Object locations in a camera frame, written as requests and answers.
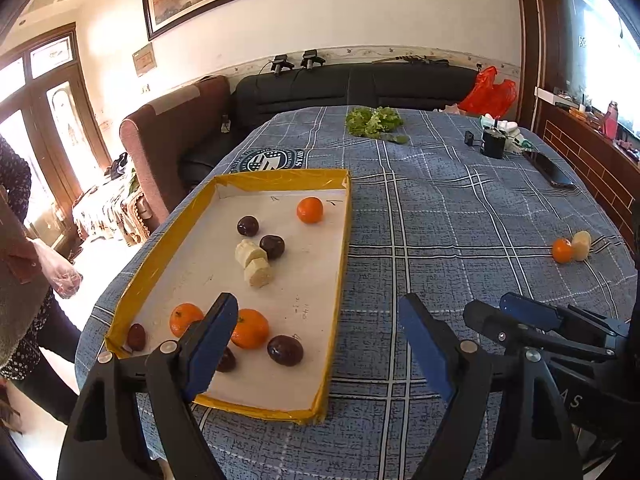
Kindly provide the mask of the orange tangerine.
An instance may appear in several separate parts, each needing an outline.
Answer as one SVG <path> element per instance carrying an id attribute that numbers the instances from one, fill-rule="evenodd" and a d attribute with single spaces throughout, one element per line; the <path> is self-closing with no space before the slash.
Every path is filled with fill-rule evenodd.
<path id="1" fill-rule="evenodd" d="M 557 264 L 571 262 L 574 259 L 572 243 L 567 238 L 558 238 L 551 246 L 551 255 Z"/>

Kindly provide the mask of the pale banana chunk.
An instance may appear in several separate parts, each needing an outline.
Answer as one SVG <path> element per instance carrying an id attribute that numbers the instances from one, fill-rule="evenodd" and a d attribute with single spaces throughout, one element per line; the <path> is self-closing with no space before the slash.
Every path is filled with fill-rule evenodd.
<path id="1" fill-rule="evenodd" d="M 575 261 L 585 261 L 589 257 L 592 238 L 588 231 L 579 231 L 572 238 L 573 258 Z"/>
<path id="2" fill-rule="evenodd" d="M 244 280 L 250 287 L 261 288 L 273 279 L 273 270 L 265 258 L 253 259 L 244 269 Z"/>

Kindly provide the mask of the small red fruit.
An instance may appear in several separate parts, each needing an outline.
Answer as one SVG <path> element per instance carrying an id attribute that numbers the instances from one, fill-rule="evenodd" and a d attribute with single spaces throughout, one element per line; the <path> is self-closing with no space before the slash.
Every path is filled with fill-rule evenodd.
<path id="1" fill-rule="evenodd" d="M 134 352 L 140 352 L 146 344 L 146 333 L 144 327 L 139 323 L 134 323 L 129 327 L 126 345 Z"/>

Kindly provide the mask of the dark red plum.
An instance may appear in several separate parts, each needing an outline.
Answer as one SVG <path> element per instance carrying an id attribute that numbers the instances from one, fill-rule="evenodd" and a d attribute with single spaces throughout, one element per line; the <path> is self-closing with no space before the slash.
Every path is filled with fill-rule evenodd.
<path id="1" fill-rule="evenodd" d="M 296 366 L 304 358 L 304 347 L 295 338 L 278 335 L 270 339 L 267 344 L 270 359 L 283 366 Z"/>

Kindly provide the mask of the dark plum tray near edge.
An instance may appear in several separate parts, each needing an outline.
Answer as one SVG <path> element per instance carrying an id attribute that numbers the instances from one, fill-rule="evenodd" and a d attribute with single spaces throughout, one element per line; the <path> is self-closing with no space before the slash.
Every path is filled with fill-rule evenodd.
<path id="1" fill-rule="evenodd" d="M 216 371 L 219 373 L 230 373 L 232 370 L 235 370 L 235 367 L 236 359 L 233 352 L 229 347 L 224 348 L 224 353 L 218 362 Z"/>

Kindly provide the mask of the tangerine in tray near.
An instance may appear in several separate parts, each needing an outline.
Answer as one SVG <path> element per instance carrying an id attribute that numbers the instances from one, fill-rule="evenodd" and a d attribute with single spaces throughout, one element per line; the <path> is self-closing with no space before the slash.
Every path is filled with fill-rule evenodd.
<path id="1" fill-rule="evenodd" d="M 169 329 L 175 337 L 181 338 L 192 323 L 200 322 L 203 318 L 203 311 L 195 304 L 178 304 L 169 315 Z"/>

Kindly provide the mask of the tangerine in tray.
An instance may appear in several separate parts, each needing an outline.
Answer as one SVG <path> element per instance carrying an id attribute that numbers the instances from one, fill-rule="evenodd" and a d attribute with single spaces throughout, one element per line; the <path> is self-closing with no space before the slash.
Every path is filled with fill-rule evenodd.
<path id="1" fill-rule="evenodd" d="M 303 198 L 296 207 L 297 218 L 306 224 L 315 224 L 323 218 L 323 204 L 318 197 Z"/>
<path id="2" fill-rule="evenodd" d="M 192 323 L 200 322 L 203 318 L 203 311 L 195 304 L 178 304 L 169 315 L 169 329 L 175 337 L 181 338 Z"/>

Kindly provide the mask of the blue plaid tablecloth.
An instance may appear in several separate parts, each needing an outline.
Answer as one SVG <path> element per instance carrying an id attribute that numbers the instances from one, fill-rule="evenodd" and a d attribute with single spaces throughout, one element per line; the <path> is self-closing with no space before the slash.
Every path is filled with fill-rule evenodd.
<path id="1" fill-rule="evenodd" d="M 351 136 L 342 106 L 274 116 L 216 167 L 342 168 L 352 176 L 352 234 L 329 413 L 319 425 L 262 422 L 196 408 L 230 479 L 407 479 L 445 411 L 397 319 L 415 292 L 460 337 L 471 300 L 506 292 L 624 320 L 637 272 L 620 231 L 588 188 L 557 190 L 521 156 L 491 159 L 463 142 L 477 123 L 403 110 L 402 145 Z M 557 264 L 551 246 L 588 231 L 589 257 Z"/>

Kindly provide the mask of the tangerine with leaf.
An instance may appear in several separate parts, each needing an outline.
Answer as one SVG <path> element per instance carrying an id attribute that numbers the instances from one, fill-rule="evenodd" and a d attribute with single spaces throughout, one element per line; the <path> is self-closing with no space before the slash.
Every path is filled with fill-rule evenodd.
<path id="1" fill-rule="evenodd" d="M 254 309 L 241 309 L 231 342 L 243 350 L 256 350 L 267 342 L 269 334 L 269 322 L 265 315 Z"/>

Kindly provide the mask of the black smartphone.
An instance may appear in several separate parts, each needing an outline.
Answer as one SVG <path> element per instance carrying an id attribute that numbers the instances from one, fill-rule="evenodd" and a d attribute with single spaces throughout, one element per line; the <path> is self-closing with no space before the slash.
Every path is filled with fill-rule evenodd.
<path id="1" fill-rule="evenodd" d="M 525 151 L 524 158 L 549 182 L 552 188 L 574 190 L 575 183 L 545 154 Z"/>

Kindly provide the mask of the wooden sideboard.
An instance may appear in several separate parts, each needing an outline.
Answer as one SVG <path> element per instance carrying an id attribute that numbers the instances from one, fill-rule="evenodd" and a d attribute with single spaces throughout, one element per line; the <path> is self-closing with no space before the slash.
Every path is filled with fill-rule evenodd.
<path id="1" fill-rule="evenodd" d="M 570 164 L 634 249 L 632 213 L 639 201 L 639 167 L 613 141 L 555 106 L 552 93 L 536 87 L 534 95 L 535 132 Z"/>

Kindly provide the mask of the white plastic bag pile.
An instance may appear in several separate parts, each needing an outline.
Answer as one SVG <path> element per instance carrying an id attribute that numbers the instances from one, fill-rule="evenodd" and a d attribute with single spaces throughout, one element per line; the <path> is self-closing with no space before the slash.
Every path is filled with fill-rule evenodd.
<path id="1" fill-rule="evenodd" d="M 536 146 L 526 139 L 516 122 L 493 118 L 489 114 L 480 116 L 480 125 L 497 131 L 506 139 L 504 150 L 508 153 L 522 154 L 523 152 L 536 152 Z"/>

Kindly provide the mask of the black cup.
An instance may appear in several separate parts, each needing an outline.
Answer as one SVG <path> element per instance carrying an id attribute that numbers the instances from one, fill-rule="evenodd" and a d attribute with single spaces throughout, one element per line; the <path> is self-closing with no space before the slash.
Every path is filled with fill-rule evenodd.
<path id="1" fill-rule="evenodd" d="M 485 127 L 483 129 L 483 140 L 480 152 L 489 158 L 503 159 L 506 148 L 506 136 L 495 128 Z"/>

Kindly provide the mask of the small black device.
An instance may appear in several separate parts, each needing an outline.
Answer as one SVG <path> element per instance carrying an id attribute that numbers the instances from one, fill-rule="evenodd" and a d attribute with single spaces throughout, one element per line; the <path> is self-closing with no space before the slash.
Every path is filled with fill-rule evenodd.
<path id="1" fill-rule="evenodd" d="M 467 146 L 473 146 L 474 145 L 474 141 L 475 141 L 474 134 L 471 131 L 466 130 L 465 133 L 464 133 L 464 143 Z"/>

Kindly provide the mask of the bystander person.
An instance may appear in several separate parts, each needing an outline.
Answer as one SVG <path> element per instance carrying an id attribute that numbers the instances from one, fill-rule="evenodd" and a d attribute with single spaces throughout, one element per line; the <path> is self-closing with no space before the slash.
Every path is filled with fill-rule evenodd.
<path id="1" fill-rule="evenodd" d="M 2 141 L 1 377 L 67 425 L 78 395 L 42 352 L 74 362 L 80 331 L 58 304 L 25 232 L 31 188 L 28 162 Z"/>

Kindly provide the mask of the banana chunk in tray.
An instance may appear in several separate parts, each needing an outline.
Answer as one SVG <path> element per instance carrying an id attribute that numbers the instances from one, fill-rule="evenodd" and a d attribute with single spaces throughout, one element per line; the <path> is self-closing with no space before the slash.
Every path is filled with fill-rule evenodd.
<path id="1" fill-rule="evenodd" d="M 243 269 L 256 259 L 268 259 L 266 252 L 251 240 L 241 240 L 236 245 L 234 258 Z"/>

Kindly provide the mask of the pink bottle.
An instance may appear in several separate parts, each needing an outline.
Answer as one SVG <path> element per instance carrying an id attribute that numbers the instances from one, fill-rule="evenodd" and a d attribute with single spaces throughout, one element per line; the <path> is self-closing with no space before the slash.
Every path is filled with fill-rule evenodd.
<path id="1" fill-rule="evenodd" d="M 608 140 L 614 141 L 617 138 L 618 129 L 618 108 L 615 101 L 608 103 L 608 109 L 603 117 L 602 132 Z"/>

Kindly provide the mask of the tangerine in tray far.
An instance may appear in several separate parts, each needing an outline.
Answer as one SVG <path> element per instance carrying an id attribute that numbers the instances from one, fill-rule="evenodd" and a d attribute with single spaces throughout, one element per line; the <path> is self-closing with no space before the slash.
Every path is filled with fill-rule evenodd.
<path id="1" fill-rule="evenodd" d="M 297 218 L 306 224 L 315 224 L 323 218 L 323 204 L 318 197 L 303 198 L 296 207 Z"/>

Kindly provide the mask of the red plastic bag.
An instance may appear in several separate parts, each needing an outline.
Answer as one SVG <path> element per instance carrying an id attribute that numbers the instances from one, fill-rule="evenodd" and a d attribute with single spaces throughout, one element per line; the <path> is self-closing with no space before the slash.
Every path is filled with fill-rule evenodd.
<path id="1" fill-rule="evenodd" d="M 496 83 L 498 70 L 488 66 L 475 79 L 471 92 L 458 104 L 458 109 L 468 114 L 503 118 L 518 98 L 516 84 L 511 79 Z"/>

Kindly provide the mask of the dark plum in tray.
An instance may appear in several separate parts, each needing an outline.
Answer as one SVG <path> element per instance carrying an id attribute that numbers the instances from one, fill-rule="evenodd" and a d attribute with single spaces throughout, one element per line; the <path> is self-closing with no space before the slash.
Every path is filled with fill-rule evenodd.
<path id="1" fill-rule="evenodd" d="M 253 237 L 259 232 L 259 221 L 253 216 L 244 216 L 236 224 L 236 229 L 242 236 Z"/>

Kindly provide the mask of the yellow rimmed white tray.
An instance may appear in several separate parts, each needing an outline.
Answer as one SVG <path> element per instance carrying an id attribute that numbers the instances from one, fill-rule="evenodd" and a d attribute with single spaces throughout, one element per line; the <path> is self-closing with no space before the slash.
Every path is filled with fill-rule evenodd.
<path id="1" fill-rule="evenodd" d="M 297 204 L 318 197 L 323 218 L 306 224 Z M 304 347 L 296 366 L 273 362 L 265 348 L 232 349 L 238 365 L 214 376 L 197 404 L 262 420 L 316 424 L 328 410 L 331 368 L 340 317 L 350 234 L 350 175 L 344 169 L 240 172 L 214 177 L 186 202 L 158 240 L 149 242 L 141 266 L 117 301 L 104 342 L 121 359 L 131 324 L 141 324 L 146 350 L 171 338 L 169 315 L 190 302 L 208 311 L 230 292 L 242 309 L 265 315 L 273 336 Z M 234 258 L 242 240 L 236 224 L 259 221 L 259 233 L 277 235 L 285 252 L 272 263 L 272 281 L 250 287 Z"/>

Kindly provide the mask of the green lettuce leaves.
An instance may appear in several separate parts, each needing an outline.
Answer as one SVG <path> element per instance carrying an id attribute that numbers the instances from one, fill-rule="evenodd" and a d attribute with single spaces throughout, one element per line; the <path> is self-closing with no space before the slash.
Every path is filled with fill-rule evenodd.
<path id="1" fill-rule="evenodd" d="M 352 136 L 393 144 L 409 142 L 408 136 L 398 132 L 403 124 L 400 115 L 391 107 L 356 107 L 345 118 L 346 129 Z"/>

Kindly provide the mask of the black sofa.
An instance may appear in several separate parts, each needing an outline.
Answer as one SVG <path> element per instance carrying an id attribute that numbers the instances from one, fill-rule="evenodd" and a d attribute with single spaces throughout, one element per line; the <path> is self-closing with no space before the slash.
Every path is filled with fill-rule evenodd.
<path id="1" fill-rule="evenodd" d="M 190 190 L 264 122 L 279 113 L 313 106 L 442 110 L 473 89 L 477 72 L 444 60 L 335 64 L 243 78 L 222 112 L 228 133 L 209 133 L 179 159 L 178 175 Z"/>

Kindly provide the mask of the wooden glass door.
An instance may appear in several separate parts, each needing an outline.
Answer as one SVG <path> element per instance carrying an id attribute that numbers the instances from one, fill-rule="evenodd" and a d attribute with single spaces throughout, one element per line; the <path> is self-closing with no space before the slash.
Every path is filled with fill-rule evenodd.
<path id="1" fill-rule="evenodd" d="M 73 206 L 112 158 L 89 100 L 75 24 L 1 55 L 1 133 L 32 170 L 26 226 L 55 245 L 76 237 Z"/>

